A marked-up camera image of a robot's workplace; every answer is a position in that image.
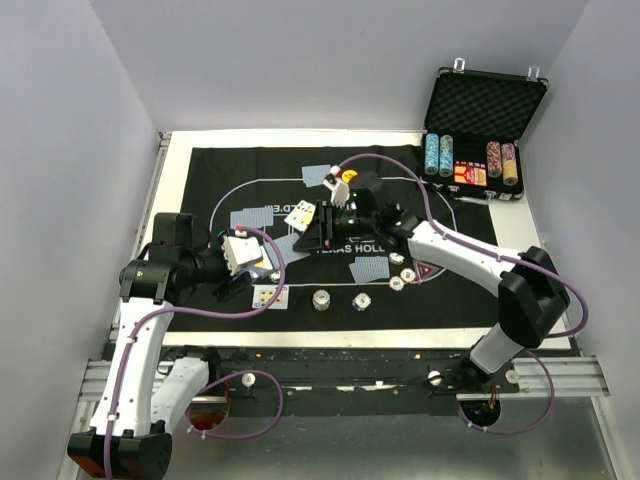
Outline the blue yellow card box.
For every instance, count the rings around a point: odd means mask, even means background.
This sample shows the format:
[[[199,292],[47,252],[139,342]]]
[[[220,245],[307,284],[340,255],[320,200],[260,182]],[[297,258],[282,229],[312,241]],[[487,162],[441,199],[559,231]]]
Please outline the blue yellow card box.
[[[270,262],[266,260],[262,260],[254,265],[249,265],[247,267],[248,272],[251,275],[251,278],[254,280],[269,277],[271,274],[277,271]]]

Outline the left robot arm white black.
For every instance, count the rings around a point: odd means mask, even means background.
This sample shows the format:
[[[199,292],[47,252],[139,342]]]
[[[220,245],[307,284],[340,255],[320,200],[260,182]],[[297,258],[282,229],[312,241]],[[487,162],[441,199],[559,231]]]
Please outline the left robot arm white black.
[[[151,241],[120,273],[119,332],[110,370],[87,431],[71,435],[67,453],[92,478],[161,479],[172,433],[196,393],[222,380],[213,349],[186,347],[160,386],[162,344],[180,294],[213,286],[220,298],[245,288],[245,267],[261,261],[257,238],[226,230],[198,231],[191,214],[158,213]]]

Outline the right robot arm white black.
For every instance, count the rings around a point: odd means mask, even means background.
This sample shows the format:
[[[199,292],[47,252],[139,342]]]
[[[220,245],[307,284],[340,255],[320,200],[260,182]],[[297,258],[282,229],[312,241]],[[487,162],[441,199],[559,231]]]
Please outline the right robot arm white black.
[[[505,363],[537,348],[570,304],[548,253],[500,248],[457,235],[435,220],[422,219],[393,199],[373,172],[344,182],[328,175],[328,201],[294,243],[297,253],[331,250],[352,238],[374,239],[388,251],[426,261],[483,287],[498,301],[497,323],[466,353],[457,369],[460,383],[480,392]]]

